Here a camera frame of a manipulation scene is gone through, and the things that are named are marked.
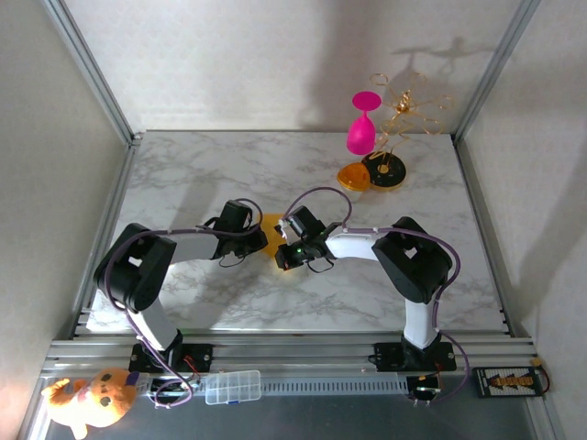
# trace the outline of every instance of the aluminum frame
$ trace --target aluminum frame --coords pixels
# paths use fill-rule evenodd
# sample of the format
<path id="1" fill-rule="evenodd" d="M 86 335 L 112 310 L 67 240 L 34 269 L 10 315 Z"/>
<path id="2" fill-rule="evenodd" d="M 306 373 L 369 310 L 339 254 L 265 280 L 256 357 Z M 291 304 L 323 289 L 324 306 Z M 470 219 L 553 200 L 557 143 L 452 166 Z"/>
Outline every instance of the aluminum frame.
<path id="1" fill-rule="evenodd" d="M 524 330 L 524 327 L 516 319 L 512 319 L 509 314 L 511 307 L 509 306 L 510 298 L 508 292 L 513 291 L 512 284 L 507 275 L 507 269 L 497 241 L 497 235 L 495 234 L 487 205 L 482 196 L 479 179 L 477 179 L 471 155 L 467 150 L 467 144 L 464 140 L 458 145 L 455 144 L 455 153 L 469 199 L 471 200 L 473 212 L 477 219 L 487 261 L 492 272 L 493 282 L 495 283 L 495 288 L 503 306 L 502 313 L 505 316 L 505 323 L 514 339 L 524 338 L 528 336 L 526 330 Z M 543 399 L 526 399 L 526 404 L 539 440 L 564 440 L 565 434 L 560 424 L 557 410 L 549 396 L 545 396 Z"/>
<path id="2" fill-rule="evenodd" d="M 50 18 L 53 20 L 55 28 L 61 34 L 61 38 L 67 49 L 73 56 L 73 59 L 80 68 L 80 72 L 90 85 L 98 102 L 104 108 L 106 115 L 112 122 L 117 134 L 130 145 L 135 139 L 132 127 L 127 121 L 124 113 L 118 105 L 112 90 L 108 86 L 94 55 L 90 51 L 82 32 L 75 24 L 72 13 L 70 12 L 64 0 L 40 0 L 45 6 Z"/>
<path id="3" fill-rule="evenodd" d="M 455 145 L 458 146 L 460 142 L 462 142 L 467 131 L 471 128 L 475 118 L 481 111 L 483 104 L 485 104 L 490 91 L 497 82 L 497 78 L 499 78 L 505 64 L 512 55 L 515 45 L 522 37 L 527 24 L 532 19 L 539 4 L 540 0 L 522 0 L 520 2 L 519 7 L 512 17 L 512 21 L 510 21 L 510 24 L 505 30 L 504 36 L 497 45 L 497 49 L 493 53 L 487 69 L 485 69 L 485 73 L 481 77 L 481 80 L 460 119 L 459 125 L 453 135 Z"/>
<path id="4" fill-rule="evenodd" d="M 83 283 L 73 307 L 74 319 L 70 323 L 70 339 L 56 340 L 51 344 L 18 435 L 20 439 L 43 438 L 47 433 L 50 420 L 39 394 L 43 387 L 51 384 L 58 376 L 87 376 L 106 364 L 108 367 L 125 368 L 130 348 L 136 343 L 136 339 L 132 335 L 89 334 L 84 325 L 87 320 L 84 311 L 90 306 L 95 292 L 92 285 L 92 270 L 111 242 L 140 136 L 133 134 L 132 128 L 116 102 L 116 98 L 108 87 L 104 75 L 100 72 L 64 1 L 41 0 L 41 3 L 47 8 L 66 46 L 72 52 L 84 77 L 113 122 L 118 135 L 126 142 L 128 150 L 116 180 L 115 189 L 111 192 L 101 219 L 100 229 L 94 239 L 92 253 L 83 274 Z M 455 146 L 458 147 L 464 139 L 538 4 L 539 0 L 521 1 L 463 114 L 453 136 Z M 473 206 L 475 206 L 474 192 L 470 189 L 468 173 L 463 169 L 462 164 L 461 169 L 470 191 Z M 475 215 L 483 231 L 479 209 L 475 209 Z M 498 249 L 497 251 L 488 247 L 486 249 L 504 306 L 503 312 L 507 317 L 507 300 L 504 295 L 507 289 L 503 284 L 500 284 L 499 277 L 497 277 L 500 270 L 494 263 Z M 527 365 L 529 360 L 537 355 L 532 340 L 527 337 L 510 337 L 499 332 L 455 332 L 455 337 L 463 344 L 470 357 L 472 367 Z M 398 341 L 399 338 L 399 333 L 234 335 L 223 332 L 205 332 L 187 334 L 185 342 L 206 342 L 216 346 L 213 371 L 257 368 L 262 369 L 263 374 L 274 377 L 292 375 L 296 377 L 352 377 L 358 375 L 369 377 L 385 374 L 377 373 L 375 367 L 366 359 L 366 355 L 372 353 L 372 344 Z M 456 355 L 458 367 L 462 369 L 462 356 L 460 353 L 456 353 Z M 545 402 L 551 402 L 550 399 L 526 399 L 526 402 L 538 439 L 561 440 L 564 438 L 558 419 L 553 418 L 553 414 L 556 412 L 553 412 L 551 404 L 545 404 Z"/>

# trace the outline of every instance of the cable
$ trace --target cable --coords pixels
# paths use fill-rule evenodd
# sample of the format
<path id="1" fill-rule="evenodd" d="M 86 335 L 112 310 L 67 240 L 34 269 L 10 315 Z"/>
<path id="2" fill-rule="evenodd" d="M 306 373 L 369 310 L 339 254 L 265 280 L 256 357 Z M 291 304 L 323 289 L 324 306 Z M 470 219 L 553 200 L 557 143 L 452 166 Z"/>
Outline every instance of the cable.
<path id="1" fill-rule="evenodd" d="M 285 210 L 285 214 L 283 215 L 283 219 L 287 218 L 289 213 L 300 202 L 300 200 L 302 200 L 308 194 L 315 193 L 316 191 L 332 191 L 334 193 L 340 194 L 342 196 L 342 198 L 345 199 L 345 201 L 347 202 L 347 205 L 349 206 L 349 210 L 348 210 L 345 218 L 342 220 L 342 227 L 347 227 L 347 221 L 350 219 L 350 215 L 352 214 L 352 203 L 350 202 L 350 199 L 348 198 L 348 196 L 345 193 L 343 193 L 341 190 L 337 190 L 336 188 L 332 188 L 330 186 L 317 186 L 315 188 L 312 188 L 311 190 L 308 190 L 308 191 L 302 193 L 302 195 L 300 195 L 297 199 L 295 199 L 293 201 L 293 203 L 290 204 L 290 207 L 287 208 L 287 210 Z"/>
<path id="2" fill-rule="evenodd" d="M 314 273 L 324 273 L 324 272 L 327 272 L 327 271 L 331 270 L 332 268 L 334 268 L 334 263 L 332 261 L 330 261 L 328 258 L 324 258 L 324 259 L 330 263 L 330 266 L 328 268 L 324 269 L 324 270 L 316 270 L 316 269 L 314 269 L 312 266 L 310 266 L 310 262 L 309 261 L 307 261 L 305 264 Z"/>
<path id="3" fill-rule="evenodd" d="M 202 378 L 202 376 L 200 376 L 199 371 L 194 365 L 194 359 L 190 355 L 185 355 L 183 357 L 183 362 L 185 362 L 188 365 L 188 367 L 194 372 L 194 374 L 192 374 L 192 377 L 190 378 L 190 381 L 194 380 L 196 375 L 198 377 L 198 380 Z"/>
<path id="4" fill-rule="evenodd" d="M 236 199 L 236 201 L 237 202 L 246 202 L 248 204 L 252 204 L 255 207 L 255 209 L 257 209 L 257 211 L 259 212 L 259 222 L 247 231 L 244 231 L 244 232 L 215 231 L 207 225 L 198 225 L 195 227 L 185 228 L 185 229 L 173 229 L 173 230 L 159 229 L 159 230 L 153 230 L 153 231 L 143 231 L 143 232 L 139 232 L 138 234 L 135 234 L 134 236 L 130 237 L 128 240 L 123 242 L 120 245 L 120 247 L 118 247 L 115 250 L 115 252 L 112 254 L 112 257 L 110 258 L 110 260 L 108 260 L 108 263 L 106 264 L 105 274 L 104 274 L 104 293 L 106 295 L 106 298 L 108 299 L 108 301 L 110 301 L 110 303 L 112 304 L 112 306 L 115 309 L 117 309 L 120 312 L 125 313 L 125 315 L 127 316 L 128 322 L 130 323 L 130 327 L 137 334 L 137 339 L 150 352 L 152 357 L 154 359 L 156 359 L 157 362 L 159 362 L 161 364 L 163 369 L 166 369 L 169 373 L 171 373 L 176 378 L 176 379 L 170 379 L 167 382 L 163 383 L 157 389 L 157 391 L 155 391 L 155 395 L 154 395 L 153 400 L 155 402 L 156 407 L 162 406 L 162 407 L 169 409 L 169 408 L 173 408 L 175 406 L 182 405 L 182 404 L 190 401 L 193 398 L 194 390 L 192 389 L 192 386 L 189 384 L 189 382 L 178 371 L 176 371 L 173 367 L 171 367 L 166 362 L 166 360 L 163 358 L 163 356 L 159 353 L 159 351 L 157 349 L 155 349 L 149 343 L 149 340 L 147 339 L 147 337 L 145 337 L 143 335 L 143 333 L 140 331 L 140 329 L 133 322 L 132 318 L 130 317 L 130 313 L 128 312 L 128 309 L 126 307 L 120 306 L 116 303 L 116 300 L 112 296 L 112 286 L 110 284 L 110 281 L 112 278 L 112 271 L 114 269 L 114 264 L 116 261 L 118 261 L 124 255 L 124 253 L 128 250 L 128 248 L 133 243 L 135 243 L 136 241 L 139 241 L 140 239 L 145 238 L 145 237 L 175 236 L 175 235 L 183 235 L 183 234 L 211 234 L 211 235 L 215 235 L 215 236 L 243 237 L 243 236 L 247 236 L 247 235 L 253 234 L 254 232 L 258 231 L 260 229 L 261 222 L 263 221 L 263 212 L 260 209 L 260 206 L 248 198 L 239 198 L 239 199 Z M 184 396 L 183 398 L 178 399 L 177 401 L 173 401 L 171 403 L 160 403 L 159 394 L 161 393 L 161 391 L 163 391 L 165 388 L 171 386 L 172 384 L 177 384 L 177 383 L 181 383 L 183 385 L 183 387 L 186 388 L 187 395 Z"/>
<path id="5" fill-rule="evenodd" d="M 460 384 L 457 386 L 457 388 L 455 388 L 449 394 L 433 400 L 432 402 L 435 405 L 438 403 L 444 402 L 444 401 L 450 399 L 451 397 L 455 396 L 457 393 L 459 393 L 465 387 L 465 385 L 467 384 L 467 381 L 469 380 L 469 376 L 471 375 L 471 364 L 469 363 L 469 357 L 467 356 L 467 353 L 465 353 L 465 350 L 462 347 L 462 345 L 459 344 L 457 342 L 457 340 L 454 337 L 452 337 L 451 335 L 449 335 L 448 333 L 445 333 L 442 330 L 440 330 L 439 333 L 441 335 L 443 335 L 444 337 L 446 337 L 450 342 L 452 342 L 452 345 L 455 346 L 456 348 L 458 348 L 460 353 L 462 354 L 462 358 L 465 361 L 465 377 L 460 382 Z"/>
<path id="6" fill-rule="evenodd" d="M 446 241 L 444 241 L 441 238 L 438 238 L 437 236 L 431 236 L 431 235 L 423 233 L 423 232 L 412 231 L 410 229 L 403 229 L 401 227 L 390 226 L 390 227 L 380 227 L 377 229 L 366 228 L 366 227 L 347 228 L 346 227 L 347 221 L 349 220 L 350 215 L 352 214 L 352 203 L 350 202 L 350 199 L 348 198 L 348 196 L 345 193 L 343 193 L 340 190 L 337 190 L 336 188 L 331 188 L 328 186 L 319 186 L 319 187 L 313 188 L 312 190 L 308 190 L 308 191 L 304 192 L 297 199 L 295 199 L 295 201 L 293 201 L 293 203 L 290 205 L 290 207 L 287 209 L 287 211 L 283 215 L 283 218 L 287 217 L 287 215 L 290 213 L 292 208 L 300 200 L 302 200 L 304 197 L 306 197 L 309 193 L 314 193 L 316 191 L 333 191 L 335 193 L 340 194 L 347 201 L 347 205 L 349 206 L 349 209 L 347 211 L 347 215 L 345 216 L 344 220 L 342 221 L 342 228 L 345 232 L 350 232 L 350 233 L 354 233 L 354 234 L 372 234 L 373 232 L 386 234 L 386 233 L 394 232 L 394 233 L 398 233 L 398 234 L 404 234 L 407 236 L 419 237 L 419 238 L 423 238 L 423 239 L 432 241 L 434 243 L 437 243 L 438 245 L 445 248 L 452 255 L 452 257 L 455 260 L 455 269 L 453 270 L 452 275 L 447 280 L 447 282 L 445 282 L 437 290 L 437 293 L 435 295 L 434 305 L 432 306 L 432 325 L 434 326 L 434 328 L 437 328 L 438 307 L 440 304 L 440 297 L 442 296 L 442 293 L 444 293 L 444 291 L 447 289 L 447 287 L 450 286 L 450 284 L 452 284 L 460 274 L 461 264 L 460 264 L 459 253 L 457 252 L 457 250 L 453 246 L 451 246 L 449 243 L 447 243 Z M 453 397 L 454 395 L 456 395 L 460 390 L 462 390 L 462 388 L 465 386 L 465 384 L 467 383 L 467 381 L 469 380 L 469 377 L 471 375 L 471 365 L 469 363 L 469 357 L 467 356 L 467 353 L 465 352 L 463 347 L 451 335 L 447 334 L 444 331 L 440 331 L 440 330 L 438 332 L 441 335 L 443 335 L 444 337 L 446 337 L 450 342 L 452 342 L 452 344 L 455 347 L 457 347 L 459 349 L 459 351 L 462 354 L 463 359 L 465 361 L 465 377 L 463 378 L 463 380 L 460 382 L 459 386 L 455 390 L 451 391 L 446 396 L 443 396 L 442 398 L 433 401 L 435 403 L 443 402 L 443 401 L 449 399 L 450 397 Z"/>
<path id="7" fill-rule="evenodd" d="M 439 368 L 439 364 L 436 364 L 436 366 L 437 366 L 438 387 L 439 387 L 441 390 L 444 390 L 444 385 L 443 385 L 443 383 L 442 383 L 442 378 L 440 377 L 440 372 L 441 372 L 441 369 Z"/>
<path id="8" fill-rule="evenodd" d="M 204 223 L 204 226 L 210 226 L 210 225 L 212 225 L 213 223 L 216 223 L 216 221 L 217 221 L 217 220 L 218 220 L 218 217 L 211 217 L 211 218 L 208 218 L 208 219 L 205 221 L 205 223 Z"/>
<path id="9" fill-rule="evenodd" d="M 544 376 L 544 379 L 547 380 L 547 386 L 542 387 L 542 394 L 546 394 L 548 392 L 548 390 L 550 390 L 550 376 L 548 375 L 548 373 L 544 369 L 544 367 L 539 367 L 538 370 L 542 373 L 542 375 Z"/>
<path id="10" fill-rule="evenodd" d="M 234 264 L 229 264 L 229 265 L 225 266 L 224 264 L 222 264 L 222 261 L 224 261 L 224 259 L 225 259 L 226 257 L 227 257 L 227 256 L 225 255 L 225 256 L 223 256 L 223 257 L 220 259 L 220 261 L 218 261 L 218 266 L 220 266 L 220 267 L 221 267 L 221 268 L 223 268 L 223 269 L 234 268 L 235 266 L 238 266 L 240 263 L 242 263 L 242 262 L 245 260 L 245 257 L 242 257 L 242 258 L 240 258 L 240 259 L 238 260 L 238 262 L 237 262 L 237 263 L 234 263 Z"/>

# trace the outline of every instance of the black bracket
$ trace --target black bracket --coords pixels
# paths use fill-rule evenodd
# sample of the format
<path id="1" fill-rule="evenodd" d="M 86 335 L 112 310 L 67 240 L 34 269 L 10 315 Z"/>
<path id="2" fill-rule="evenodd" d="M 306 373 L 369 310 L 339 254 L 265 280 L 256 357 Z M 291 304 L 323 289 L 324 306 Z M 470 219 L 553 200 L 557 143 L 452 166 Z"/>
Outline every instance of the black bracket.
<path id="1" fill-rule="evenodd" d="M 437 374 L 428 374 L 426 376 L 408 377 L 407 389 L 410 399 L 418 399 L 423 402 L 431 402 L 440 392 L 439 379 Z"/>
<path id="2" fill-rule="evenodd" d="M 374 345 L 370 363 L 378 372 L 455 371 L 457 363 L 450 342 L 438 342 L 426 350 L 417 350 L 403 342 L 380 342 Z"/>
<path id="3" fill-rule="evenodd" d="M 179 354 L 173 357 L 177 359 L 173 369 L 180 373 L 192 373 L 192 369 L 183 361 L 189 356 L 194 361 L 195 369 L 199 373 L 208 373 L 212 365 L 212 345 L 210 344 L 181 344 L 178 346 Z M 128 371 L 139 371 L 141 373 L 163 373 L 167 372 L 159 365 L 151 353 L 142 344 L 135 344 L 132 347 Z"/>

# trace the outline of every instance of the stuffed animal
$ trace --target stuffed animal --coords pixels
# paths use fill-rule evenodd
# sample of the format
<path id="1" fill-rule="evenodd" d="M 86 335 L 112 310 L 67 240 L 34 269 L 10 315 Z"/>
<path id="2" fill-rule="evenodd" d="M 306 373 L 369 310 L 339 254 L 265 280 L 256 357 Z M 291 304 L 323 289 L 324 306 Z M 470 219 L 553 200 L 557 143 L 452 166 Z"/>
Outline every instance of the stuffed animal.
<path id="1" fill-rule="evenodd" d="M 88 424 L 99 428 L 115 424 L 135 402 L 138 374 L 121 368 L 104 369 L 89 383 L 76 380 L 73 393 L 65 392 L 69 379 L 59 380 L 42 392 L 49 404 L 49 416 L 69 426 L 77 440 L 87 436 Z"/>

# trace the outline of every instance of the white marble surface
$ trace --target white marble surface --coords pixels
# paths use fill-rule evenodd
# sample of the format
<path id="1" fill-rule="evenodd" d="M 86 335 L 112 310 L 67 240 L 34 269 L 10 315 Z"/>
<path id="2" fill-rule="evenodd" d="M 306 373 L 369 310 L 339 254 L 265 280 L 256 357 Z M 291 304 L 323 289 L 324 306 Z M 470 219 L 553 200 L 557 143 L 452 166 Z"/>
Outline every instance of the white marble surface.
<path id="1" fill-rule="evenodd" d="M 150 228 L 187 227 L 218 215 L 231 198 L 249 197 L 266 213 L 282 213 L 318 185 L 337 186 L 338 170 L 356 157 L 345 134 L 150 132 L 140 147 L 116 235 L 131 222 Z M 463 268 L 443 296 L 447 329 L 501 330 L 500 306 L 469 199 L 448 135 L 413 136 L 397 150 L 408 169 L 394 192 L 369 191 L 354 204 L 350 226 L 390 226 L 412 216 L 460 253 Z M 329 192 L 305 205 L 325 224 L 346 204 Z M 170 268 L 161 302 L 182 329 L 377 331 L 402 330 L 404 300 L 377 264 L 339 260 L 316 275 L 306 267 L 281 272 L 264 253 L 231 269 L 217 261 Z M 127 330 L 124 315 L 99 292 L 87 327 Z"/>

